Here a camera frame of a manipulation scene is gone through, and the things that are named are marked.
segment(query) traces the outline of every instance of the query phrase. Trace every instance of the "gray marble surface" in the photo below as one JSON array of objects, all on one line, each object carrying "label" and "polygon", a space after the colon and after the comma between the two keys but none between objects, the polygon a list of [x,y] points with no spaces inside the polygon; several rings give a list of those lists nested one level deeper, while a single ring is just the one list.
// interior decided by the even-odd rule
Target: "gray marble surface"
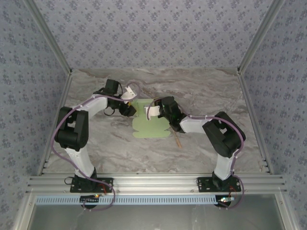
[{"label": "gray marble surface", "polygon": [[[237,172],[264,171],[247,107],[235,73],[225,69],[82,69],[74,70],[66,101],[77,105],[114,79],[124,86],[138,81],[141,98],[172,95],[192,115],[225,111],[245,132],[247,140],[236,161]],[[134,138],[132,119],[119,112],[99,112],[90,121],[88,152],[98,172],[211,173],[217,153],[201,134],[173,134],[167,138]],[[58,145],[60,153],[66,155]],[[72,172],[73,167],[50,155],[45,172]]]}]

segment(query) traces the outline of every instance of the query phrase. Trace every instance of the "patterned wallpaper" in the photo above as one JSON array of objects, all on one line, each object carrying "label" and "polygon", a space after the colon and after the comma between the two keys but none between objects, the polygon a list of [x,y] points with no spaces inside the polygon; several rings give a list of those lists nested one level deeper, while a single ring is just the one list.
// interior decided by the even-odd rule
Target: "patterned wallpaper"
[{"label": "patterned wallpaper", "polygon": [[0,229],[37,173],[66,76],[22,0],[0,1]]},{"label": "patterned wallpaper", "polygon": [[272,0],[36,0],[69,65],[236,67]]},{"label": "patterned wallpaper", "polygon": [[276,173],[307,230],[307,2],[288,0],[244,73]]}]

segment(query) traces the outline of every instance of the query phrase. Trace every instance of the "wooden stick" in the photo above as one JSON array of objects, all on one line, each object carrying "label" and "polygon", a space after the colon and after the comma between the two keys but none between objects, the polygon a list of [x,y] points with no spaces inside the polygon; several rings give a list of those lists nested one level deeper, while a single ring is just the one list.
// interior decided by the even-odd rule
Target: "wooden stick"
[{"label": "wooden stick", "polygon": [[179,138],[178,138],[176,132],[175,132],[172,128],[170,128],[170,129],[173,131],[173,135],[174,135],[174,137],[175,137],[175,140],[176,140],[176,143],[177,143],[178,147],[179,147],[180,149],[182,149],[181,142],[180,142],[180,140],[179,140]]}]

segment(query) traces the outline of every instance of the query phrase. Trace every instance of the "floral wallpaper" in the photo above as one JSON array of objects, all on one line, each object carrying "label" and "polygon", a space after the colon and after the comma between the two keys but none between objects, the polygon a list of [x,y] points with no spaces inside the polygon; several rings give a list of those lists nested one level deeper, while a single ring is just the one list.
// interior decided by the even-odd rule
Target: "floral wallpaper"
[{"label": "floral wallpaper", "polygon": [[236,67],[272,0],[35,0],[69,65]]},{"label": "floral wallpaper", "polygon": [[66,80],[22,0],[0,1],[0,229],[12,228]]},{"label": "floral wallpaper", "polygon": [[276,173],[307,230],[307,2],[288,0],[244,73]]}]

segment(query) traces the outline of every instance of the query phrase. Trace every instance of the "green fabric piece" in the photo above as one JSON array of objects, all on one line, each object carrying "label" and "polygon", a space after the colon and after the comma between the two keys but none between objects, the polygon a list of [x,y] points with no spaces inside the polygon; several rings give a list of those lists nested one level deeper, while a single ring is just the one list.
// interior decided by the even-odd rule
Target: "green fabric piece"
[{"label": "green fabric piece", "polygon": [[149,106],[153,99],[137,99],[131,102],[136,109],[136,116],[132,121],[132,127],[137,132],[133,132],[135,138],[166,138],[170,135],[168,120],[164,117],[151,117],[146,120],[144,106]]}]

